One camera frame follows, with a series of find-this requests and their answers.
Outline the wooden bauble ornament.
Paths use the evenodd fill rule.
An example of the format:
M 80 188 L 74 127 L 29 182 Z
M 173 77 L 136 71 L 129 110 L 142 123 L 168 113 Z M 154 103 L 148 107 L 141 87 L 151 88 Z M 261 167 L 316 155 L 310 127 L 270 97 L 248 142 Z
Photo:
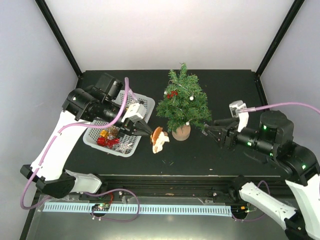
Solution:
M 150 135 L 152 143 L 152 152 L 157 154 L 163 150 L 163 145 L 169 143 L 170 139 L 168 133 L 163 131 L 163 128 L 158 126 Z

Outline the white plastic basket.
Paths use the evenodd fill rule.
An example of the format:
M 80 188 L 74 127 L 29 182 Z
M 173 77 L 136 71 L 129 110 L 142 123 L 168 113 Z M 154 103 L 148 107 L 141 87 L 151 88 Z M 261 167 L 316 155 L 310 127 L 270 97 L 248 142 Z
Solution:
M 137 97 L 137 99 L 139 101 L 143 101 L 143 105 L 146 108 L 146 114 L 144 116 L 144 120 L 148 123 L 148 121 L 152 115 L 152 112 L 154 110 L 154 107 L 155 107 L 155 101 L 150 97 L 147 97 L 145 95 L 141 95 L 138 93 L 135 93 L 135 96 Z M 119 144 L 115 145 L 112 149 L 109 149 L 106 146 L 97 145 L 97 138 L 100 137 L 100 132 L 102 130 L 107 130 L 107 129 L 108 128 L 104 128 L 104 129 L 102 129 L 102 128 L 88 128 L 83 135 L 83 138 L 82 138 L 83 142 L 86 145 L 88 145 L 96 150 L 105 152 L 107 154 L 111 154 L 114 156 L 120 156 L 120 157 L 124 157 L 124 158 L 128 158 L 128 157 L 132 156 L 134 154 L 138 144 L 139 144 L 141 136 L 125 135 L 123 137 L 118 137 L 119 143 L 125 143 L 126 141 L 133 143 L 132 149 L 127 150 L 126 153 L 123 154 L 121 152 L 115 151 L 115 149 L 119 146 Z

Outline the red berry sprig ornament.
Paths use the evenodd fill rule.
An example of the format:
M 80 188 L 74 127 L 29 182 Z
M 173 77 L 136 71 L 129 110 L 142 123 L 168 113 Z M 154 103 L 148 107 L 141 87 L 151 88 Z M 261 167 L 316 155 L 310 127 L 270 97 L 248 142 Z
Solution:
M 176 90 L 173 90 L 173 91 L 171 91 L 171 92 L 168 92 L 167 95 L 166 95 L 166 97 L 167 97 L 168 99 L 171 99 L 171 98 L 173 98 L 174 96 L 177 96 L 177 95 L 178 95 L 178 92 L 177 92 Z

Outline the small green christmas tree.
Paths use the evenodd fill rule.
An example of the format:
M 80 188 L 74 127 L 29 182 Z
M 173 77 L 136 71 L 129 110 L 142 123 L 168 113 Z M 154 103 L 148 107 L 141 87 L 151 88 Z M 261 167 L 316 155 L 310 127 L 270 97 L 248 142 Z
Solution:
M 156 107 L 156 115 L 167 119 L 167 128 L 177 141 L 185 141 L 191 134 L 191 126 L 200 130 L 205 122 L 212 121 L 208 97 L 199 84 L 195 74 L 189 74 L 186 63 L 179 71 L 171 69 L 168 73 L 168 85 L 163 91 L 163 99 Z M 177 91 L 178 95 L 168 99 L 167 93 Z

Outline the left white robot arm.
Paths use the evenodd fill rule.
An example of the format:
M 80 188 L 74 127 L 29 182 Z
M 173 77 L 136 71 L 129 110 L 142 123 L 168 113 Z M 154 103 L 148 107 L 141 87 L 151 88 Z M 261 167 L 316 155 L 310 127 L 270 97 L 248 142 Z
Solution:
M 115 126 L 119 133 L 129 136 L 147 136 L 152 129 L 144 120 L 147 109 L 139 101 L 127 105 L 127 98 L 134 97 L 129 79 L 121 82 L 110 75 L 86 89 L 76 88 L 69 93 L 62 105 L 58 123 L 40 155 L 32 164 L 23 165 L 20 172 L 28 179 L 26 192 L 35 183 L 38 190 L 53 198 L 61 199 L 70 193 L 87 192 L 95 199 L 103 199 L 108 192 L 106 185 L 95 174 L 77 173 L 64 168 L 80 136 L 88 128 L 97 128 L 92 122 L 105 121 L 102 128 Z

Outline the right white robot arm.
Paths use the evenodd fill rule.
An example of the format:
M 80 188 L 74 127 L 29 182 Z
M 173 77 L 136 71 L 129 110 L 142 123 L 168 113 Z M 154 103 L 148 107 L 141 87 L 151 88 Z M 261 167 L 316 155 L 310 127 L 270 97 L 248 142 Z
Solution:
M 320 238 L 320 164 L 307 147 L 294 142 L 294 123 L 279 110 L 260 115 L 259 128 L 240 129 L 243 117 L 215 120 L 204 132 L 221 147 L 243 146 L 251 159 L 280 171 L 298 208 L 288 206 L 262 191 L 243 175 L 227 189 L 232 202 L 243 200 L 260 209 L 284 230 L 290 240 Z

